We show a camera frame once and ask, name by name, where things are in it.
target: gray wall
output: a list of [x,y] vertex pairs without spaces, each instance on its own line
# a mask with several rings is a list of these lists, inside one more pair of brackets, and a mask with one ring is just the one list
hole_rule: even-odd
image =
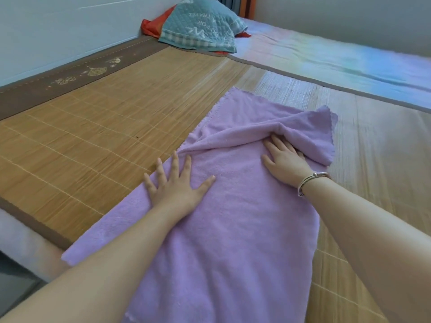
[[431,56],[431,0],[257,0],[255,20],[343,42]]
[[179,0],[0,0],[0,86],[125,42]]

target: person's right arm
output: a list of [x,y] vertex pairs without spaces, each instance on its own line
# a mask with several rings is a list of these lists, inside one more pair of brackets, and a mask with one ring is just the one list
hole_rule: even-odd
[[[288,141],[264,143],[273,160],[262,161],[278,180],[297,188],[313,173]],[[388,320],[431,322],[431,238],[329,178],[302,191]]]

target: purple cloth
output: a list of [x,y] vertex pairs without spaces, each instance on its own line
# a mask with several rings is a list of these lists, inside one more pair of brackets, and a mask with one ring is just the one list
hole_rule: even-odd
[[[192,155],[193,188],[212,174],[217,180],[168,235],[125,321],[303,323],[319,217],[262,165],[261,140],[285,135],[313,169],[324,171],[334,156],[336,121],[327,107],[304,112],[230,89],[178,150],[180,166]],[[164,167],[169,171],[170,160]],[[76,265],[149,209],[139,185],[62,258]]]

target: person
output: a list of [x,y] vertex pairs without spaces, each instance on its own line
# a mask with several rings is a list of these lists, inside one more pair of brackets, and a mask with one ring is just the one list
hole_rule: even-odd
[[[269,172],[297,188],[313,171],[284,139],[264,141]],[[152,209],[98,252],[69,269],[5,315],[0,323],[121,322],[165,237],[200,203],[215,177],[190,187],[191,157],[180,173],[174,152],[169,178],[161,160],[158,188],[145,174]],[[303,194],[315,207],[354,271],[391,323],[431,320],[431,238],[327,177],[307,182]]]

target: red pillow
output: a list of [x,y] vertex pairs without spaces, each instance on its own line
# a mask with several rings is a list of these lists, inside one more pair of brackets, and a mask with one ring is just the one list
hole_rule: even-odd
[[[175,5],[173,7],[170,7],[168,10],[166,10],[163,13],[163,15],[158,16],[156,19],[152,21],[144,19],[141,24],[142,33],[145,35],[150,35],[152,37],[160,38],[163,24],[165,23],[166,19],[168,19],[172,11],[174,11],[174,8],[175,8]],[[250,36],[251,35],[246,32],[242,32],[235,35],[235,37],[250,37]]]

